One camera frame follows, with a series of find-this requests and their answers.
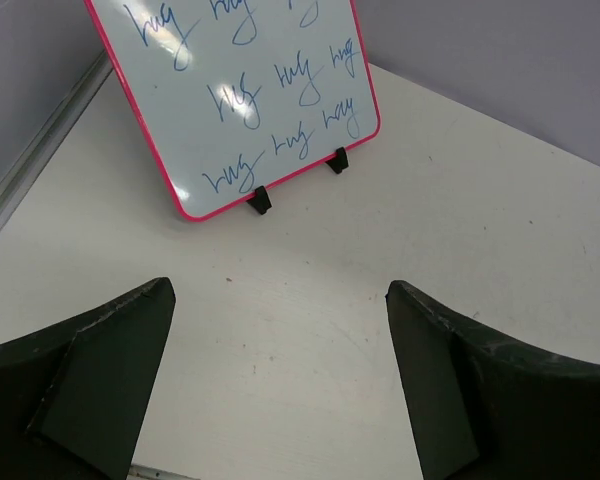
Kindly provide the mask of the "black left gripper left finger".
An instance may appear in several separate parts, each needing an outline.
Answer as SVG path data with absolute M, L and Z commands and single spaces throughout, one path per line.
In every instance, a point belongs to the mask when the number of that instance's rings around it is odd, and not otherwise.
M 175 310 L 166 277 L 0 344 L 0 479 L 124 479 Z

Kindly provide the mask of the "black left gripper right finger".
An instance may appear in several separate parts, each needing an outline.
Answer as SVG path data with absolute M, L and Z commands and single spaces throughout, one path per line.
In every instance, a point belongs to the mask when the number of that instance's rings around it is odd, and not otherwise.
M 600 365 L 517 340 L 404 281 L 388 323 L 426 479 L 600 479 Z

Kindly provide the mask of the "pink framed whiteboard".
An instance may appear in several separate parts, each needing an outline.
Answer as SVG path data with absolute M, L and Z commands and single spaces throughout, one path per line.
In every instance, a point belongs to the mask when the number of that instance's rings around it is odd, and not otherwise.
M 351 1 L 86 7 L 187 220 L 255 202 L 380 131 Z

